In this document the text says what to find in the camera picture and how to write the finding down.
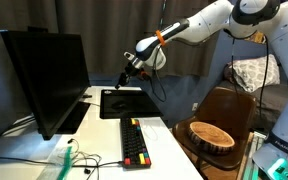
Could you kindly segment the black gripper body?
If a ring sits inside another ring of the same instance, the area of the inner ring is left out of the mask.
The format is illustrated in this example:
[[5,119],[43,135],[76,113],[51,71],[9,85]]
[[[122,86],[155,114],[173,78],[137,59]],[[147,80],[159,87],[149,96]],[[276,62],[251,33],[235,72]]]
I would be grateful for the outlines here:
[[140,72],[140,69],[143,67],[144,64],[142,60],[140,60],[138,57],[136,57],[130,52],[125,52],[124,56],[129,60],[129,62],[119,77],[118,83],[115,86],[116,89],[127,85],[130,78],[132,76],[136,76]]

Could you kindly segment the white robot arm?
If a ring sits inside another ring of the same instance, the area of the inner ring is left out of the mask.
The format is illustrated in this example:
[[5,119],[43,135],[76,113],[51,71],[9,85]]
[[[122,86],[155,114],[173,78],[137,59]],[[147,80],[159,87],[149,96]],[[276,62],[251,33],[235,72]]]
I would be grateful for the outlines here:
[[[251,43],[257,33],[262,34],[288,78],[288,0],[216,0],[193,16],[140,40],[134,53],[126,52],[128,64],[117,86],[126,85],[145,65],[162,68],[166,57],[161,48],[167,43],[180,40],[198,44],[218,31]],[[271,180],[288,180],[288,103],[252,160]]]

